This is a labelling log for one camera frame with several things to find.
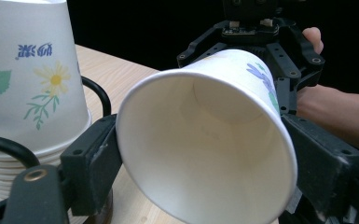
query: stack of paper cups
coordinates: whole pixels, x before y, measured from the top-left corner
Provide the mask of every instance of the stack of paper cups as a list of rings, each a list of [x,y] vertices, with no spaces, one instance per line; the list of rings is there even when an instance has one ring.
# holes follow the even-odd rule
[[[90,124],[66,1],[0,0],[0,137],[57,165]],[[23,170],[0,153],[0,201]]]

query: black cable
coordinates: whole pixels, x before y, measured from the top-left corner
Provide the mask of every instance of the black cable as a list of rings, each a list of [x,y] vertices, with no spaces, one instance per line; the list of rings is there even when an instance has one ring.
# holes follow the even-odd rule
[[[94,81],[92,81],[91,79],[89,79],[87,77],[82,77],[82,82],[83,82],[83,85],[87,86],[92,91],[94,91],[100,98],[101,103],[103,104],[104,117],[111,115],[112,114],[112,106],[110,104],[110,99],[109,99],[109,96],[106,94],[106,91],[104,91],[104,89],[101,86],[99,86],[97,83],[95,83]]]
[[[27,169],[40,165],[39,159],[30,149],[3,137],[0,137],[0,151],[17,159]]]

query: wooden surface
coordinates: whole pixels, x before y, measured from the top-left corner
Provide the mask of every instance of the wooden surface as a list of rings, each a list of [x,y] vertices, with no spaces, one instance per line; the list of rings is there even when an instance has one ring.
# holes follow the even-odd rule
[[[128,90],[157,70],[131,63],[114,56],[76,46],[80,72],[97,82],[108,93],[112,112],[117,113]],[[102,116],[102,106],[95,93],[85,88],[88,108],[93,120]],[[113,184],[114,214],[112,224],[174,224],[183,223],[152,204],[135,186],[124,166]]]

